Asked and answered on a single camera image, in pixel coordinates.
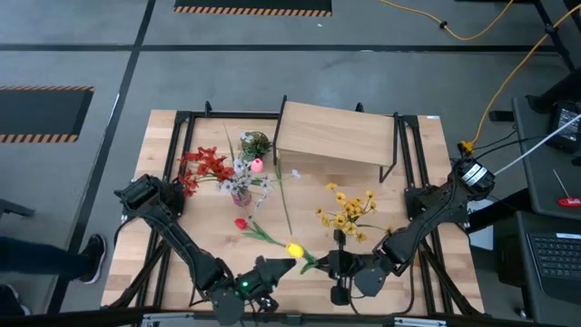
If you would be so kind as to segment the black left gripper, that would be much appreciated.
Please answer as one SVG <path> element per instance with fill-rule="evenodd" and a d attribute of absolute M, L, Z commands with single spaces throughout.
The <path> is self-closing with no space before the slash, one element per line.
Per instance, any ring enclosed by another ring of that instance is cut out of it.
<path fill-rule="evenodd" d="M 252 270 L 235 279 L 235 294 L 249 303 L 256 302 L 260 312 L 275 312 L 278 303 L 271 293 L 278 280 L 296 265 L 295 259 L 265 259 L 259 256 Z"/>

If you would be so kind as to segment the black tripod stand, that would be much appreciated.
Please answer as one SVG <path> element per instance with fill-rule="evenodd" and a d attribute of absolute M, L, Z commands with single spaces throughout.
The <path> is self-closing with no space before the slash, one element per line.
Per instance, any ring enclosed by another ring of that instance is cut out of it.
<path fill-rule="evenodd" d="M 545 32 L 569 71 L 569 74 L 564 79 L 557 82 L 541 95 L 527 96 L 530 107 L 540 114 L 545 114 L 555 107 L 558 102 L 576 103 L 581 101 L 581 67 L 575 67 L 558 33 L 559 28 L 555 27 L 555 24 L 549 18 L 547 10 L 542 5 L 541 0 L 529 1 L 535 6 L 545 25 Z"/>

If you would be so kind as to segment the black keyboard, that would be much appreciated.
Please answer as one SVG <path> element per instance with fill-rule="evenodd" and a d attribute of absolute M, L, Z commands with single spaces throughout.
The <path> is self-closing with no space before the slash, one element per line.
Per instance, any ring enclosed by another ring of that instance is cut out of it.
<path fill-rule="evenodd" d="M 581 304 L 581 234 L 527 233 L 526 238 L 543 293 Z"/>

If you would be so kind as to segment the red handled screwdriver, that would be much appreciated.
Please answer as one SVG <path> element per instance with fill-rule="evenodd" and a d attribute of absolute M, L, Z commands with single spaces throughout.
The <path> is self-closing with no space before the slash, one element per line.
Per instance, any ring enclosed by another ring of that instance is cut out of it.
<path fill-rule="evenodd" d="M 557 204 L 561 207 L 564 207 L 564 208 L 581 208 L 581 197 L 571 196 L 568 193 L 566 187 L 564 186 L 564 184 L 563 184 L 563 182 L 562 182 L 562 180 L 561 180 L 561 178 L 556 170 L 553 170 L 553 174 L 556 177 L 558 184 L 565 195 L 563 198 L 560 198 L 557 201 Z"/>

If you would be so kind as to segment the black striped floor mat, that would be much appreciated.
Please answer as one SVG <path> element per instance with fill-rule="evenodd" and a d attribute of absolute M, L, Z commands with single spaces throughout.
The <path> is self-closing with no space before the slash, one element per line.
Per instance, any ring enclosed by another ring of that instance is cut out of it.
<path fill-rule="evenodd" d="M 85 85 L 0 86 L 0 144 L 76 142 L 93 96 Z"/>
<path fill-rule="evenodd" d="M 331 0 L 175 0 L 180 14 L 332 16 Z"/>

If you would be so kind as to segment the yellow artificial flower bunch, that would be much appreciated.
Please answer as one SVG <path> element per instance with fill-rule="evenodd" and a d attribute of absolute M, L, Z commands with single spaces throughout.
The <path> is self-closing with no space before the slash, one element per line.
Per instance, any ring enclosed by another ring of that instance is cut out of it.
<path fill-rule="evenodd" d="M 367 190 L 362 197 L 349 198 L 338 189 L 335 183 L 328 183 L 325 189 L 334 194 L 338 208 L 331 211 L 322 207 L 316 209 L 315 216 L 324 227 L 332 227 L 335 230 L 339 229 L 344 223 L 355 223 L 359 230 L 364 233 L 367 230 L 381 231 L 383 234 L 392 232 L 390 225 L 379 227 L 378 225 L 361 221 L 363 217 L 377 212 L 375 194 L 371 190 Z"/>

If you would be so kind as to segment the grey chair base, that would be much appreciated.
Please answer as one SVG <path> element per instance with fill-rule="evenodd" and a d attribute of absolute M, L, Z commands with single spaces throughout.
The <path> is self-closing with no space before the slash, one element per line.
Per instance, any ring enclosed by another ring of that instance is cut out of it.
<path fill-rule="evenodd" d="M 32 217 L 35 213 L 34 209 L 27 208 L 17 203 L 12 203 L 4 199 L 0 199 L 0 219 L 4 214 L 17 214 L 22 217 Z"/>

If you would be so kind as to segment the black and silver crossbeam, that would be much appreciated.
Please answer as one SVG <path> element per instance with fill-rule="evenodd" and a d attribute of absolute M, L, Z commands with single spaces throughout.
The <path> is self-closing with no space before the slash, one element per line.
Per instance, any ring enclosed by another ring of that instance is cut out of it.
<path fill-rule="evenodd" d="M 107 308 L 83 312 L 59 312 L 0 318 L 0 327 L 124 327 L 126 325 L 155 325 L 185 320 L 214 321 L 211 312 L 161 310 L 155 307 Z M 338 323 L 344 325 L 371 324 L 381 327 L 563 327 L 538 322 L 501 320 L 489 316 L 467 316 L 435 313 L 428 316 L 364 316 L 325 314 L 245 313 L 233 323 L 221 327 L 259 327 L 261 323 L 278 322 L 290 327 L 308 323 Z"/>

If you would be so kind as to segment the wooden shelf with black legs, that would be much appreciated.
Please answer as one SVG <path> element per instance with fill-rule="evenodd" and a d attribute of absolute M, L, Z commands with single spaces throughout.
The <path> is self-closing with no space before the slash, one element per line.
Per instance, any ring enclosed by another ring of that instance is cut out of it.
<path fill-rule="evenodd" d="M 401 115 L 370 114 L 358 103 L 353 111 L 282 101 L 272 149 L 341 159 L 379 168 L 383 183 L 398 162 Z"/>

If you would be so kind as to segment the red artificial flower bunch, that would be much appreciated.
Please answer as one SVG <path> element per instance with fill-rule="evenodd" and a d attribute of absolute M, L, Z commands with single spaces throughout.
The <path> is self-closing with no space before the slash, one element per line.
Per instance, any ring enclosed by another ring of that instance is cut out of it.
<path fill-rule="evenodd" d="M 214 183 L 220 193 L 234 196 L 243 196 L 249 191 L 247 186 L 235 181 L 234 168 L 224 163 L 227 157 L 218 156 L 216 152 L 216 147 L 198 147 L 195 152 L 182 156 L 177 181 L 185 197 L 194 196 L 202 183 Z"/>

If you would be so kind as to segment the red artificial tulip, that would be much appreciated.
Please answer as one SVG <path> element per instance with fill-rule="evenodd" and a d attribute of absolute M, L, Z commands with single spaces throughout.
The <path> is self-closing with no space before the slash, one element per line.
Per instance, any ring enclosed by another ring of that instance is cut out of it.
<path fill-rule="evenodd" d="M 276 244 L 280 247 L 285 247 L 285 243 L 278 242 L 270 237 L 265 230 L 263 230 L 256 222 L 253 220 L 236 219 L 234 224 L 242 232 L 242 235 L 259 241 L 264 241 L 266 243 Z"/>

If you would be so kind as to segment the yellow artificial tulip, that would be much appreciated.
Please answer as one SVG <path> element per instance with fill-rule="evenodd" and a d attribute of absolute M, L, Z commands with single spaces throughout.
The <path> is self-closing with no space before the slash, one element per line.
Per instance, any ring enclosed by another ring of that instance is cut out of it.
<path fill-rule="evenodd" d="M 300 244 L 288 243 L 286 245 L 286 252 L 291 258 L 305 260 L 306 263 L 300 269 L 300 274 L 304 274 L 306 271 L 315 268 L 318 264 L 318 260 Z"/>

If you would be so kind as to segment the black tablet screen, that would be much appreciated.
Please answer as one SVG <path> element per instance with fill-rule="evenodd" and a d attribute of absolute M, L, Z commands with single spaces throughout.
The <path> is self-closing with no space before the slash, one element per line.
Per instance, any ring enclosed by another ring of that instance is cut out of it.
<path fill-rule="evenodd" d="M 550 114 L 548 131 L 555 134 L 547 145 L 567 154 L 575 153 L 581 147 L 581 118 L 576 117 L 581 110 L 575 103 L 557 102 Z"/>

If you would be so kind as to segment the person's shoe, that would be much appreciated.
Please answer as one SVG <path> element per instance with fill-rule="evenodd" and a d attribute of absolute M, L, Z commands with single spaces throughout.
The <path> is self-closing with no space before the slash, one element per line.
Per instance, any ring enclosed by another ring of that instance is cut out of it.
<path fill-rule="evenodd" d="M 106 252 L 107 246 L 105 239 L 100 234 L 93 234 L 82 251 L 82 255 L 85 255 L 89 259 L 89 268 L 79 278 L 81 282 L 92 284 L 98 281 L 101 276 Z"/>
<path fill-rule="evenodd" d="M 0 317 L 26 316 L 30 310 L 19 300 L 18 292 L 8 284 L 0 284 Z"/>

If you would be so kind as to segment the white artificial flower bunch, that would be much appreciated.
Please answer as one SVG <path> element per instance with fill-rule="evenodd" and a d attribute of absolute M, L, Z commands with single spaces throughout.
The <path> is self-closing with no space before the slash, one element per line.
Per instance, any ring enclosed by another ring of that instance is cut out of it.
<path fill-rule="evenodd" d="M 274 189 L 274 183 L 277 183 L 277 178 L 271 179 L 267 174 L 254 173 L 251 170 L 251 162 L 242 157 L 242 154 L 234 154 L 233 144 L 228 133 L 227 128 L 224 128 L 226 133 L 230 155 L 231 168 L 233 169 L 233 176 L 228 177 L 225 181 L 218 183 L 218 189 L 221 193 L 228 193 L 232 195 L 242 190 L 247 190 L 251 193 L 252 201 L 255 208 L 259 208 Z"/>

